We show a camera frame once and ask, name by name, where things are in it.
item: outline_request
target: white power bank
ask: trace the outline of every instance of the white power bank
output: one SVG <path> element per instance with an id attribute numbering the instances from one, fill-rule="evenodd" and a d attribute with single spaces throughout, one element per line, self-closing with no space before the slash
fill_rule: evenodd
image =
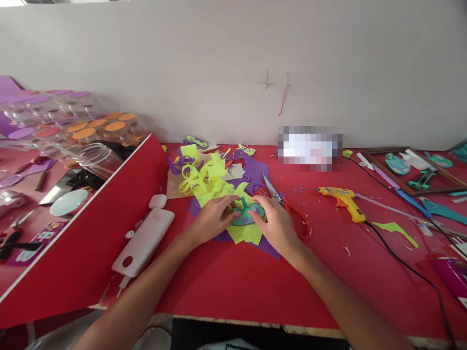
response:
<path id="1" fill-rule="evenodd" d="M 112 265 L 112 270 L 129 277 L 136 277 L 151 258 L 175 214 L 154 208 L 140 225 L 134 236 Z"/>

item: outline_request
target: hot glue gun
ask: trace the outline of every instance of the hot glue gun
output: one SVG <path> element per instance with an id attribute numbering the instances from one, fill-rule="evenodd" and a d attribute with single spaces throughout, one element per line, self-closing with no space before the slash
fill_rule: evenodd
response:
<path id="1" fill-rule="evenodd" d="M 337 198 L 337 205 L 346 207 L 350 215 L 352 215 L 352 221 L 356 223 L 362 223 L 366 221 L 365 215 L 357 207 L 352 198 L 355 197 L 355 193 L 351 190 L 343 190 L 337 187 L 319 187 L 314 189 L 319 193 Z"/>

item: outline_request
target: red scissors handle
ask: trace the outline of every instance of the red scissors handle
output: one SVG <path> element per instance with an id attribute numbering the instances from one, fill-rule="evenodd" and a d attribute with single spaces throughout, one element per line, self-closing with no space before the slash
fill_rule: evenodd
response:
<path id="1" fill-rule="evenodd" d="M 295 208 L 285 199 L 282 199 L 282 201 L 284 202 L 284 209 L 288 212 L 288 214 L 290 215 L 290 218 L 292 219 L 293 227 L 295 228 L 295 232 L 297 232 L 297 235 L 303 240 L 310 238 L 311 237 L 311 224 L 308 218 L 305 215 L 303 215 L 301 211 L 299 211 L 297 208 Z M 303 228 L 300 227 L 299 224 L 297 224 L 296 220 L 293 217 L 293 212 L 297 213 L 297 215 L 302 219 L 302 222 L 306 224 L 305 234 L 300 233 L 303 231 Z"/>

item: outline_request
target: left hand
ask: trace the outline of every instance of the left hand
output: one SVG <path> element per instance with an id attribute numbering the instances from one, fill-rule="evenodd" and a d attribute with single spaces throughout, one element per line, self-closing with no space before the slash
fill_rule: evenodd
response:
<path id="1" fill-rule="evenodd" d="M 185 232 L 195 245 L 203 244 L 220 234 L 240 216 L 239 212 L 228 213 L 227 207 L 233 201 L 240 200 L 237 195 L 211 199 L 199 212 L 198 216 Z"/>

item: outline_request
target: power cord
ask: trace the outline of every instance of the power cord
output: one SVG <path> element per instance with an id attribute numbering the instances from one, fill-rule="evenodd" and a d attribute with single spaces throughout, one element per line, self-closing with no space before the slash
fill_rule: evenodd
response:
<path id="1" fill-rule="evenodd" d="M 387 188 L 391 193 L 395 194 L 398 196 L 398 194 L 393 191 L 393 188 L 392 187 L 388 187 L 386 186 L 385 184 L 383 184 L 381 181 L 379 181 L 376 177 L 374 177 L 368 170 L 366 170 L 364 167 L 361 167 L 360 164 L 358 164 L 356 161 L 354 161 L 353 159 L 351 158 L 347 158 L 349 160 L 351 160 L 352 162 L 354 162 L 355 164 L 357 164 L 359 166 L 359 168 L 363 169 L 374 181 L 376 181 L 377 183 L 379 183 L 380 185 L 384 186 L 385 188 Z M 444 230 L 442 230 L 431 218 L 427 217 L 422 211 L 420 211 L 418 208 L 417 210 L 438 230 L 440 231 L 445 237 L 446 239 L 453 245 L 453 246 L 456 246 L 456 242 L 454 242 L 450 237 L 449 235 L 444 232 Z M 460 249 L 457 250 L 459 253 L 461 253 L 466 259 L 467 259 L 467 254 L 464 253 L 463 251 L 461 251 Z"/>
<path id="2" fill-rule="evenodd" d="M 415 271 L 413 268 L 411 268 L 405 261 L 403 261 L 400 257 L 398 257 L 393 251 L 392 249 L 389 247 L 389 245 L 386 243 L 386 241 L 384 240 L 383 236 L 381 236 L 381 234 L 378 232 L 378 230 L 376 230 L 376 228 L 371 224 L 369 223 L 368 221 L 365 221 L 364 222 L 366 225 L 368 225 L 369 227 L 372 228 L 372 230 L 378 235 L 379 239 L 381 239 L 381 241 L 383 242 L 384 246 L 386 247 L 386 249 L 392 254 L 392 256 L 395 257 L 395 259 L 397 261 L 399 261 L 401 264 L 403 264 L 406 268 L 408 268 L 410 271 L 412 271 L 414 274 L 416 274 L 417 276 L 419 276 L 422 280 L 424 280 L 426 283 L 428 283 L 431 287 L 433 287 L 433 289 L 436 291 L 437 295 L 438 295 L 438 300 L 439 300 L 439 308 L 441 310 L 441 314 L 443 316 L 443 320 L 444 320 L 444 325 L 446 327 L 446 331 L 448 332 L 448 336 L 449 336 L 449 339 L 450 341 L 452 342 L 452 346 L 451 346 L 451 349 L 452 350 L 456 350 L 457 349 L 457 344 L 456 344 L 456 339 L 454 338 L 454 334 L 452 333 L 452 329 L 451 329 L 451 326 L 449 324 L 449 321 L 448 321 L 448 316 L 446 315 L 446 311 L 444 309 L 444 301 L 443 301 L 443 297 L 441 296 L 441 293 L 440 291 L 438 290 L 438 288 L 433 284 L 433 282 L 431 282 L 428 278 L 426 278 L 425 276 L 419 274 L 417 271 Z"/>

